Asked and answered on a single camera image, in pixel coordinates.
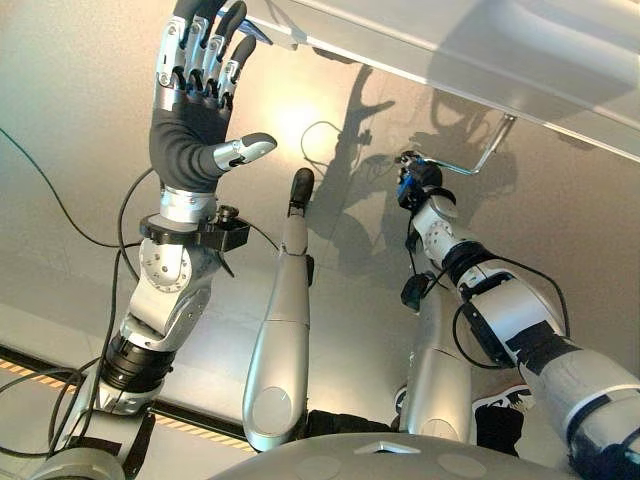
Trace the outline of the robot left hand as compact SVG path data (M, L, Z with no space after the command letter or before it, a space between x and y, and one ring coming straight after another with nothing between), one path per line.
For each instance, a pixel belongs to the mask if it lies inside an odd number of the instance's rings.
M190 227L212 219L220 178L277 146L267 133L227 136L240 75L257 43L246 35L228 49L246 14L243 1L179 1L163 30L149 155L168 223Z

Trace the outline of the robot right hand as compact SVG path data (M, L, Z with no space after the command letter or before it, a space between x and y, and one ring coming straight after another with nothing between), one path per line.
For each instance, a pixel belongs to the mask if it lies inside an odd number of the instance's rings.
M442 187L442 172L438 165L413 150L402 152L396 162L400 167L396 187L398 204L415 213L426 202L430 190Z

